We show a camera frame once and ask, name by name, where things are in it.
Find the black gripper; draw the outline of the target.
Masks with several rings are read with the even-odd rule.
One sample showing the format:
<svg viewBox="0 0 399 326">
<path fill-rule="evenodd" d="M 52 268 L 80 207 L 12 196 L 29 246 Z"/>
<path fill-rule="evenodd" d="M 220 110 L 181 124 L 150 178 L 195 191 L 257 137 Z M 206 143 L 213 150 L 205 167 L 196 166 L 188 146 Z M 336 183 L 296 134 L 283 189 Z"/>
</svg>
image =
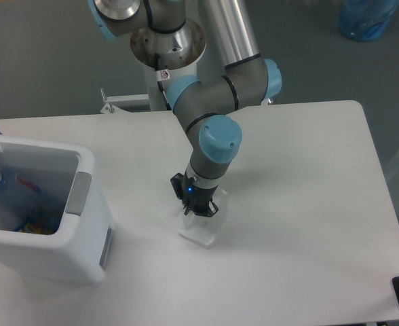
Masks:
<svg viewBox="0 0 399 326">
<path fill-rule="evenodd" d="M 217 186 L 213 188 L 201 188 L 194 185 L 194 178 L 188 178 L 187 174 L 176 173 L 170 180 L 176 197 L 183 204 L 183 214 L 190 212 L 200 217 L 213 217 L 218 211 L 218 206 L 213 202 L 213 195 Z"/>
</svg>

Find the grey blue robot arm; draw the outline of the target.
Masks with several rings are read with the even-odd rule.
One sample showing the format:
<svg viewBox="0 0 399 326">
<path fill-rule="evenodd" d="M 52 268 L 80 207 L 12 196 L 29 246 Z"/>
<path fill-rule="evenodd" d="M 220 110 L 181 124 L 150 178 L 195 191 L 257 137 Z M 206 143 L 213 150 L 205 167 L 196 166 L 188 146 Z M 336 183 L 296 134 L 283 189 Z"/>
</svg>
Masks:
<svg viewBox="0 0 399 326">
<path fill-rule="evenodd" d="M 214 194 L 242 142 L 230 113 L 259 105 L 282 87 L 277 64 L 259 51 L 243 1 L 206 1 L 204 9 L 224 65 L 224 75 L 201 82 L 185 69 L 204 53 L 201 27 L 186 15 L 184 1 L 90 1 L 89 9 L 108 39 L 130 35 L 136 57 L 153 72 L 149 99 L 173 112 L 192 148 L 184 173 L 171 184 L 187 213 L 211 217 Z"/>
</svg>

